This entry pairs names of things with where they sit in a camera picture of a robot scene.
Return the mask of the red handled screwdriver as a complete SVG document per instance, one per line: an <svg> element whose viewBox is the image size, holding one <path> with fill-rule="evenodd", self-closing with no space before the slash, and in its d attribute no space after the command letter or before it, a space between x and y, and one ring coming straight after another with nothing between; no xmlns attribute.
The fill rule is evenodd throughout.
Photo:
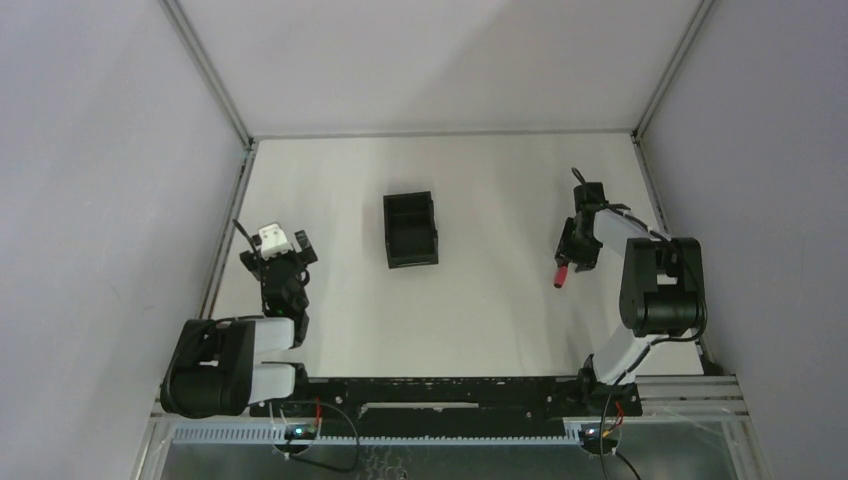
<svg viewBox="0 0 848 480"><path fill-rule="evenodd" d="M564 284L567 280L568 273L569 273L569 265L567 263L560 265L557 268L555 276L554 276L554 280L553 280L553 285L554 285L555 288L561 289L564 286Z"/></svg>

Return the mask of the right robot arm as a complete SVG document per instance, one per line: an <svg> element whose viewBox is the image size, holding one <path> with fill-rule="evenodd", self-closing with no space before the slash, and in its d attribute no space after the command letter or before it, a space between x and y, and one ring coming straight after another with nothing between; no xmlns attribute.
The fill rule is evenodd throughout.
<svg viewBox="0 0 848 480"><path fill-rule="evenodd" d="M602 416L632 388L637 369L655 347L696 342L704 335L702 249L698 240L662 233L626 205L610 201L602 183L587 181L577 168L571 173L578 182L575 212L565 220L555 250L554 287L563 288L569 273L594 269L603 249L623 261L620 324L568 387L584 412Z"/></svg>

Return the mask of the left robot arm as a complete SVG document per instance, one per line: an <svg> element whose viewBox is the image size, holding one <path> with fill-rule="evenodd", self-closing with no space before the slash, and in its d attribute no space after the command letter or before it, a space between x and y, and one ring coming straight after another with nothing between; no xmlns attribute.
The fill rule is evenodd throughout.
<svg viewBox="0 0 848 480"><path fill-rule="evenodd" d="M260 354L291 350L306 339L308 268L317 262L303 230L288 237L279 224L261 227L239 255L259 285L261 311L184 323L160 385L163 410L188 419L238 416L273 400L290 417L311 407L311 388L289 363L261 363Z"/></svg>

